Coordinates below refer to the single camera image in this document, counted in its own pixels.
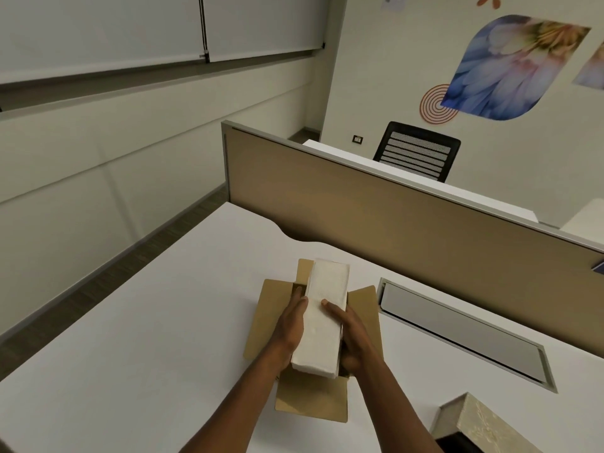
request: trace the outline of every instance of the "white wall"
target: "white wall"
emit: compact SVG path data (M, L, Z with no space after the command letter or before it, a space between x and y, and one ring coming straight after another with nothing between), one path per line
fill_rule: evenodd
M0 334L224 182L220 122L289 137L313 58L0 115Z
M571 84L604 40L604 0L407 0L403 12L382 0L348 0L321 141L372 158L389 121L461 140L448 183L535 211L562 225L604 195L604 92ZM459 113L431 126L423 94L449 83L480 28L507 14L592 27L541 101L510 121ZM364 136L361 146L353 135Z
M333 68L338 53L346 0L331 0L325 30L325 49L315 52L315 70L310 84L306 127L321 131L327 111L327 99L332 85Z

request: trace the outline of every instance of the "white tissue stack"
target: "white tissue stack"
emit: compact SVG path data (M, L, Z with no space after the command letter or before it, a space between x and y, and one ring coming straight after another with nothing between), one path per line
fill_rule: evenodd
M321 307L327 299L346 309L350 266L322 259L315 260L306 287L308 307L304 313L304 334L292 355L292 367L301 372L336 378L342 327Z

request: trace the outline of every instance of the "flower decal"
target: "flower decal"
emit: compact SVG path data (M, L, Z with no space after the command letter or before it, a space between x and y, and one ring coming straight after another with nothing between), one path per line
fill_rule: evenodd
M505 15L468 45L442 106L505 121L529 111L590 29Z
M478 0L476 6L482 6L489 0ZM501 7L501 0L493 0L493 9L499 9Z
M581 68L573 83L604 90L604 43Z

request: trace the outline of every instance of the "hand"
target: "hand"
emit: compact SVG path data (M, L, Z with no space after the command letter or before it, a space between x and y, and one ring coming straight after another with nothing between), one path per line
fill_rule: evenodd
M298 347L304 332L304 312L308 306L308 297L302 297L302 288L298 287L289 304L277 321L265 351L275 357L279 372L292 360L292 353Z
M340 362L348 372L358 374L369 358L377 356L365 325L349 305L346 311L327 299L323 299L321 305L329 316L342 324L345 347Z

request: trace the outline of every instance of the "cardboard box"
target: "cardboard box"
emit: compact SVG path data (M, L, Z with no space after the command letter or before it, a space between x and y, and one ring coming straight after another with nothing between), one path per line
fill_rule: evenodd
M445 453L541 453L470 393L440 407L432 435Z
M270 339L279 316L289 303L298 286L306 289L314 261L300 259L295 282L265 280L254 313L243 357L255 359ZM359 315L373 345L382 353L382 335L379 327L379 306L374 286L348 293L348 304ZM275 410L296 413L345 423L348 421L348 376L340 372L329 379L298 372L291 365L285 369L277 383Z

